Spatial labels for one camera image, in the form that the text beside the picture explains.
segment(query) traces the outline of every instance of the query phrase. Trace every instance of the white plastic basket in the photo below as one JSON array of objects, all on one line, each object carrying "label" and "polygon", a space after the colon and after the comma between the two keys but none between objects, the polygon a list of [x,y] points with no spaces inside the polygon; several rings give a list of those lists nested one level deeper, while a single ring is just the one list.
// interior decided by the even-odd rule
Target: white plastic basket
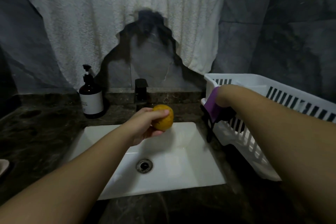
[{"label": "white plastic basket", "polygon": [[[207,89],[206,98],[202,99],[203,105],[215,87],[235,84],[249,88],[303,114],[336,123],[336,104],[266,77],[256,74],[206,74],[204,78],[207,80]],[[260,177],[273,181],[281,180],[249,129],[245,126],[242,131],[242,126],[243,121],[237,117],[229,122],[220,121],[214,126],[213,132],[222,145],[233,144]]]}]

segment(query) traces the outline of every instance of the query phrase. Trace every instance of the black faucet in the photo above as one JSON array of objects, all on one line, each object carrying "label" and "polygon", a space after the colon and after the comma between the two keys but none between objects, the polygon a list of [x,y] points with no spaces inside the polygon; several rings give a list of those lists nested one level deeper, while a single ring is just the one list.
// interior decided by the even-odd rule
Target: black faucet
[{"label": "black faucet", "polygon": [[140,78],[135,80],[134,103],[136,104],[136,111],[145,107],[148,102],[147,87],[146,79]]}]

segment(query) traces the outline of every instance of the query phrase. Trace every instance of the orange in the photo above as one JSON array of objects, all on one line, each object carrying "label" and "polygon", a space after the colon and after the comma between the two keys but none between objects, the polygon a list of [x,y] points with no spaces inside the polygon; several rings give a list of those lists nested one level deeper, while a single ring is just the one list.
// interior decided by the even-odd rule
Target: orange
[{"label": "orange", "polygon": [[165,110],[165,109],[169,110],[169,115],[167,117],[152,121],[152,126],[161,131],[166,131],[173,125],[174,112],[168,105],[156,105],[153,107],[153,111]]}]

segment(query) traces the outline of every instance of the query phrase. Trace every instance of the faucet handle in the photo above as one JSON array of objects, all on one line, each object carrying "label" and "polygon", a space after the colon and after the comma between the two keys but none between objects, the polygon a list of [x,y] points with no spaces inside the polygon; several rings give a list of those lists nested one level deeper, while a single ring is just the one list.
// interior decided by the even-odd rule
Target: faucet handle
[{"label": "faucet handle", "polygon": [[147,103],[147,87],[146,79],[140,78],[135,80],[135,103]]}]

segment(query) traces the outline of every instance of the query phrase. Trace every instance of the forearm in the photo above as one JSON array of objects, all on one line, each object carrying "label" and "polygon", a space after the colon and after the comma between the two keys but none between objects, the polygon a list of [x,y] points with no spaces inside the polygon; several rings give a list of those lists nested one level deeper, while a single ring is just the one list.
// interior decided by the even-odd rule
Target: forearm
[{"label": "forearm", "polygon": [[325,218],[336,218],[336,125],[239,86],[222,87],[221,99],[242,117],[281,178]]},{"label": "forearm", "polygon": [[122,128],[113,130],[77,158],[10,199],[0,208],[0,222],[81,222],[129,148],[129,137]]}]

